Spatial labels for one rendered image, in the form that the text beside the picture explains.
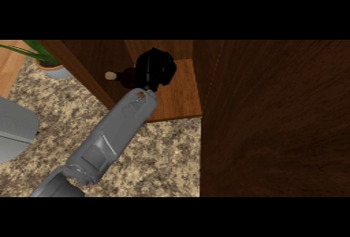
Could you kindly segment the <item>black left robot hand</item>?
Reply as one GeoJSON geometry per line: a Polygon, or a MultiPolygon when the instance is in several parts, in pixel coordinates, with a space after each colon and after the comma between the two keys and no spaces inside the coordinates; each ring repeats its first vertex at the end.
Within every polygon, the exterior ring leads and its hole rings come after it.
{"type": "Polygon", "coordinates": [[[175,74],[175,62],[168,52],[152,48],[137,59],[135,87],[156,92],[158,85],[168,85],[175,74]]]}

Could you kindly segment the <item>dark wine bottle with cork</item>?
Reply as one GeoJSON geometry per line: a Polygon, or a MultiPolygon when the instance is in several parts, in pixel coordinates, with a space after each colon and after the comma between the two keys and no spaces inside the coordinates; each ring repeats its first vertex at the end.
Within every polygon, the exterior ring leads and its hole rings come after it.
{"type": "Polygon", "coordinates": [[[109,81],[118,81],[127,89],[134,89],[137,87],[134,68],[127,68],[122,72],[106,71],[104,78],[109,81]]]}

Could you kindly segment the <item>brown wooden cabinet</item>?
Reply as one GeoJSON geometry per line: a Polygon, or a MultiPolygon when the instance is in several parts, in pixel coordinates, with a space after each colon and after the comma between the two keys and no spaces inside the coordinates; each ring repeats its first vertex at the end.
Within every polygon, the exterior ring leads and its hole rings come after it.
{"type": "Polygon", "coordinates": [[[168,85],[158,86],[158,107],[149,122],[202,116],[193,73],[191,40],[39,40],[48,53],[85,89],[110,109],[128,89],[104,78],[106,71],[122,72],[137,64],[137,58],[152,48],[169,53],[175,73],[168,85]]]}

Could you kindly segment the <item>dark brown wooden cabinet door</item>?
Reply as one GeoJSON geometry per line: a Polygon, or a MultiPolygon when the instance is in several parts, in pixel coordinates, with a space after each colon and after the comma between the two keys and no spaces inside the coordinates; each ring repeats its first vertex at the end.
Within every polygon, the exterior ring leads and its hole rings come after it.
{"type": "Polygon", "coordinates": [[[224,42],[200,125],[202,195],[350,196],[350,42],[224,42]]]}

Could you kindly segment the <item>grey plant pot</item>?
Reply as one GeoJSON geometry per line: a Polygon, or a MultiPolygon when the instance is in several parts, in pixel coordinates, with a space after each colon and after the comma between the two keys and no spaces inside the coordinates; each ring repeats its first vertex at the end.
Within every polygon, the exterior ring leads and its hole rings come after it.
{"type": "Polygon", "coordinates": [[[70,74],[70,72],[67,71],[67,69],[64,68],[63,65],[45,68],[39,64],[38,60],[33,60],[33,63],[35,63],[36,68],[44,72],[44,74],[47,75],[48,78],[51,78],[54,80],[62,80],[62,79],[66,79],[66,78],[72,77],[72,74],[70,74]]]}

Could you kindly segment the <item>green leafy plant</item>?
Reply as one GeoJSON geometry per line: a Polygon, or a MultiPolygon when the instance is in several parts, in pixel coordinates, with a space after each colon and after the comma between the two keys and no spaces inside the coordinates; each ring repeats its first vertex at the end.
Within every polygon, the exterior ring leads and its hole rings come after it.
{"type": "Polygon", "coordinates": [[[32,57],[33,59],[42,61],[42,62],[48,62],[50,64],[53,64],[54,66],[60,65],[59,60],[56,59],[56,57],[47,52],[45,48],[42,47],[42,45],[39,44],[39,42],[36,40],[25,40],[25,44],[28,45],[28,47],[33,50],[33,52],[16,47],[16,46],[8,46],[8,45],[2,45],[0,44],[0,48],[8,49],[10,51],[32,57]]]}

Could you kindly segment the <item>pale grey rounded appliance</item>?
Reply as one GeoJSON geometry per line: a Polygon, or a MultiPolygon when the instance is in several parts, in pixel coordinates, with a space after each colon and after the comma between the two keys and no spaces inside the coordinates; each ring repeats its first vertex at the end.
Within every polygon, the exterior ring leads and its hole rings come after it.
{"type": "Polygon", "coordinates": [[[26,150],[38,131],[35,113],[0,96],[0,163],[26,150]]]}

